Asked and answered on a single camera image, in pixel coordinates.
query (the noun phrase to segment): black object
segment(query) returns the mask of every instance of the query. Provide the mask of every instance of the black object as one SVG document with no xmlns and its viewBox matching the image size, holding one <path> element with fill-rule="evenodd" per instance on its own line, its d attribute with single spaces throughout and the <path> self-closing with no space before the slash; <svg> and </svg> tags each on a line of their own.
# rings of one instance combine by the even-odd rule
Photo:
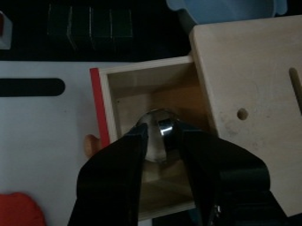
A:
<svg viewBox="0 0 302 226">
<path fill-rule="evenodd" d="M 102 54 L 114 52 L 111 10 L 93 8 L 91 32 L 95 50 Z"/>
<path fill-rule="evenodd" d="M 134 31 L 130 10 L 113 10 L 113 36 L 117 53 L 129 52 L 133 48 Z"/>
<path fill-rule="evenodd" d="M 75 50 L 93 50 L 90 7 L 71 6 L 70 38 Z"/>
<path fill-rule="evenodd" d="M 0 79 L 0 97 L 58 96 L 64 90 L 60 79 Z"/>
<path fill-rule="evenodd" d="M 146 145 L 142 124 L 90 159 L 78 177 L 68 226 L 137 225 Z"/>
<path fill-rule="evenodd" d="M 177 124 L 177 140 L 198 209 L 199 225 L 286 226 L 264 161 L 242 147 Z"/>
<path fill-rule="evenodd" d="M 131 51 L 115 53 L 56 48 L 47 36 L 50 3 L 105 10 L 130 9 L 134 28 Z M 190 52 L 178 16 L 167 9 L 163 0 L 3 0 L 0 9 L 14 22 L 12 48 L 0 50 L 0 60 L 141 62 L 186 56 Z"/>
<path fill-rule="evenodd" d="M 74 49 L 70 41 L 70 13 L 71 7 L 67 5 L 50 4 L 47 36 L 60 49 Z"/>
<path fill-rule="evenodd" d="M 135 127 L 82 168 L 70 226 L 137 225 L 146 129 L 146 124 Z M 270 191 L 268 166 L 258 157 L 179 121 L 174 138 L 186 164 L 199 226 L 296 225 L 290 223 L 297 219 L 289 221 Z"/>
</svg>

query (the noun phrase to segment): light wood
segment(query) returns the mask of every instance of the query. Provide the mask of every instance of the light wood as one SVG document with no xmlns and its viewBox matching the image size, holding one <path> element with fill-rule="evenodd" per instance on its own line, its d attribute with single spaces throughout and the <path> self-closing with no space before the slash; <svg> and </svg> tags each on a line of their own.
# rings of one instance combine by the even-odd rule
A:
<svg viewBox="0 0 302 226">
<path fill-rule="evenodd" d="M 260 156 L 288 215 L 302 212 L 302 17 L 197 26 L 190 35 L 211 131 Z"/>
<path fill-rule="evenodd" d="M 153 109 L 171 109 L 182 120 L 209 129 L 205 98 L 191 56 L 99 69 L 99 74 L 111 142 Z M 146 162 L 139 219 L 169 215 L 193 207 L 182 161 L 169 164 Z"/>
</svg>

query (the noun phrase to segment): wooden board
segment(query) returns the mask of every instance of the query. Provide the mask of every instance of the wooden board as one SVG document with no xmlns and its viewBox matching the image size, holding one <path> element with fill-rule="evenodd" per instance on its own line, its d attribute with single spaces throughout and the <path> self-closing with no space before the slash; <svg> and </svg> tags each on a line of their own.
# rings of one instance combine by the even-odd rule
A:
<svg viewBox="0 0 302 226">
<path fill-rule="evenodd" d="M 302 16 L 197 26 L 190 35 L 213 132 L 260 156 L 288 215 L 302 212 Z"/>
</svg>

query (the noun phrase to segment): white surface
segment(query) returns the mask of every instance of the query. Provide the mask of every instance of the white surface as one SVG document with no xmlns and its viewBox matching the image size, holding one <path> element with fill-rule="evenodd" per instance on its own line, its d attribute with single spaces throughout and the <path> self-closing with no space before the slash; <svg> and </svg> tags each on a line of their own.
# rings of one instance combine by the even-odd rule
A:
<svg viewBox="0 0 302 226">
<path fill-rule="evenodd" d="M 66 83 L 58 97 L 0 97 L 0 193 L 27 193 L 48 226 L 67 225 L 87 160 L 84 136 L 98 135 L 90 68 L 117 64 L 0 62 L 0 78 Z"/>
</svg>

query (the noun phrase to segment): white cutting board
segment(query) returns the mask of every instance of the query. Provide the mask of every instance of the white cutting board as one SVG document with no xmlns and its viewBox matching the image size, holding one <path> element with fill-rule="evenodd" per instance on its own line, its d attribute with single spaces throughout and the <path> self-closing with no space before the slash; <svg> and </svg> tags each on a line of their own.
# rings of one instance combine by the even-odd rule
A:
<svg viewBox="0 0 302 226">
<path fill-rule="evenodd" d="M 302 16 L 197 26 L 190 39 L 213 131 L 262 158 L 281 207 L 302 213 Z"/>
<path fill-rule="evenodd" d="M 0 97 L 0 193 L 24 192 L 48 226 L 67 225 L 84 137 L 98 135 L 90 68 L 122 63 L 0 62 L 0 78 L 60 78 L 56 97 Z"/>
</svg>

